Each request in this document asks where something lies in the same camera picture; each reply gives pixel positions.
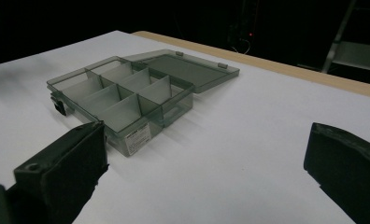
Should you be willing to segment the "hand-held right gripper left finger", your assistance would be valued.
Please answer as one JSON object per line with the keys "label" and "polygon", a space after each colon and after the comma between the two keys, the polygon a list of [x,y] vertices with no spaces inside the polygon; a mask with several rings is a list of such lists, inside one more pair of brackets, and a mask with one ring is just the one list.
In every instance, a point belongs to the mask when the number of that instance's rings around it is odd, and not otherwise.
{"label": "hand-held right gripper left finger", "polygon": [[105,124],[64,134],[14,169],[9,189],[18,224],[72,224],[107,171]]}

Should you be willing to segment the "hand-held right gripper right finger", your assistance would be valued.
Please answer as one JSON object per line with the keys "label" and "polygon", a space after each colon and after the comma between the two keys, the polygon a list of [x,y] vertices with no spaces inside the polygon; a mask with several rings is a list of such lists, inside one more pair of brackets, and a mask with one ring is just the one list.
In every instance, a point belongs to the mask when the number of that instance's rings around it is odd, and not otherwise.
{"label": "hand-held right gripper right finger", "polygon": [[356,224],[370,224],[370,143],[339,128],[313,123],[304,169]]}

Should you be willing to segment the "clear grey compartment box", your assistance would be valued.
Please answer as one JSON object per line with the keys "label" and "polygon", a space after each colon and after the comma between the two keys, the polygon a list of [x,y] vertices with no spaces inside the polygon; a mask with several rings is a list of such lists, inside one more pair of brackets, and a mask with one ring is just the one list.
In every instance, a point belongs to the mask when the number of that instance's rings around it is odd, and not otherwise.
{"label": "clear grey compartment box", "polygon": [[237,77],[239,70],[180,51],[112,56],[47,82],[63,115],[102,120],[107,141],[130,157],[192,109],[193,96]]}

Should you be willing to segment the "metal stand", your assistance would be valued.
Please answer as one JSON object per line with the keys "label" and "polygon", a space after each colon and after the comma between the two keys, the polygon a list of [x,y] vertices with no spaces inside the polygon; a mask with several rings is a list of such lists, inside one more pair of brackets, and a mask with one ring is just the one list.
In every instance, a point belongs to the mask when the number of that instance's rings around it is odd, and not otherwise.
{"label": "metal stand", "polygon": [[333,65],[370,72],[370,0],[349,0],[321,71]]}

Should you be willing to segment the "dark device with red light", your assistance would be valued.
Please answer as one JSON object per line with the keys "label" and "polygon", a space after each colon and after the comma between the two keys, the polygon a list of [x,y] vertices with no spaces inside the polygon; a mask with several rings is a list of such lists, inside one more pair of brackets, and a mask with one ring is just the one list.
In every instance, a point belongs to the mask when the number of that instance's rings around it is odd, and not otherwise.
{"label": "dark device with red light", "polygon": [[260,0],[231,0],[227,43],[234,47],[241,42],[250,42],[254,37]]}

